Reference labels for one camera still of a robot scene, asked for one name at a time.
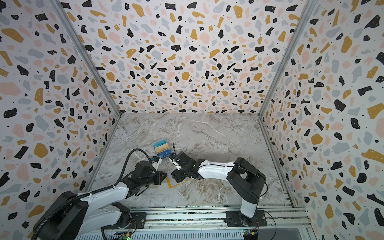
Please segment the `yellow leather card holder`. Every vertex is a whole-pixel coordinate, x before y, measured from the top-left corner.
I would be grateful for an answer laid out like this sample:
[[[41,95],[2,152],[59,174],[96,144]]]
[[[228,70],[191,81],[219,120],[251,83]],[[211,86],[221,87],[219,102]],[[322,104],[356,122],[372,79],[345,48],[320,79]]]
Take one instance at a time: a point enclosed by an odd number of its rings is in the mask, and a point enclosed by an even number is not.
[[[167,180],[167,183],[168,183],[168,186],[169,188],[174,188],[175,186],[178,186],[178,185],[181,185],[187,181],[189,181],[191,178],[186,178],[185,180],[181,181],[180,183],[178,183],[173,177],[172,177],[172,172],[171,171],[168,171],[167,172],[167,177],[166,177],[166,180]]]

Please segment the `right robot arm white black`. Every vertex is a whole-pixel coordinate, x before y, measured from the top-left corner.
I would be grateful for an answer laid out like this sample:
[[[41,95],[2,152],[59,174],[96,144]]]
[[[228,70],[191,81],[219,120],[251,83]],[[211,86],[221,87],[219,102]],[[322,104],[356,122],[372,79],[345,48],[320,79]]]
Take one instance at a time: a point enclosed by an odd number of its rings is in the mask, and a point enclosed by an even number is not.
[[[186,153],[172,153],[170,162],[176,167],[171,175],[177,183],[186,178],[195,180],[215,179],[228,182],[242,198],[240,217],[251,220],[257,211],[266,176],[244,158],[234,162],[216,163],[208,160],[194,160]]]

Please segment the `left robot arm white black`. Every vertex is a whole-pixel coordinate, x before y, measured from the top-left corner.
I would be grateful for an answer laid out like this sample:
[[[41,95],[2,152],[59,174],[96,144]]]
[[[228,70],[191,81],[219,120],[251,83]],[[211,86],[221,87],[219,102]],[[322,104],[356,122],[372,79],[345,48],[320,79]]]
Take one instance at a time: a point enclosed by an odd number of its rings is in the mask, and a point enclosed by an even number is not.
[[[130,209],[120,202],[139,196],[151,185],[159,186],[167,174],[141,161],[115,185],[87,193],[61,194],[33,228],[33,240],[75,240],[93,230],[130,223]]]

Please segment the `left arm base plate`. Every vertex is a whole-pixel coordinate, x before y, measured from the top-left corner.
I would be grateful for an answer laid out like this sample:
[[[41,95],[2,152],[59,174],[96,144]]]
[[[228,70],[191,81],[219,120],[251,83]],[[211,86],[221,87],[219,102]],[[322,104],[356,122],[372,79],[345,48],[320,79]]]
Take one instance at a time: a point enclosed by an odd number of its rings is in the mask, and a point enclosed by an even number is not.
[[[143,229],[146,222],[147,213],[124,213],[119,218],[118,222],[111,226],[105,226],[105,230],[138,230]]]

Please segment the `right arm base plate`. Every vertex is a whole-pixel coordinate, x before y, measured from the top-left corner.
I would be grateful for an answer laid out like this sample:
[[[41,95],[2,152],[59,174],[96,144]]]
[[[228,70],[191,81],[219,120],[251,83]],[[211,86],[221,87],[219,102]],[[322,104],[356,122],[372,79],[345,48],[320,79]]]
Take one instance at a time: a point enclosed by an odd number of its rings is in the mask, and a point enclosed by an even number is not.
[[[257,210],[252,218],[243,215],[240,211],[227,211],[224,222],[228,227],[266,227],[265,213]]]

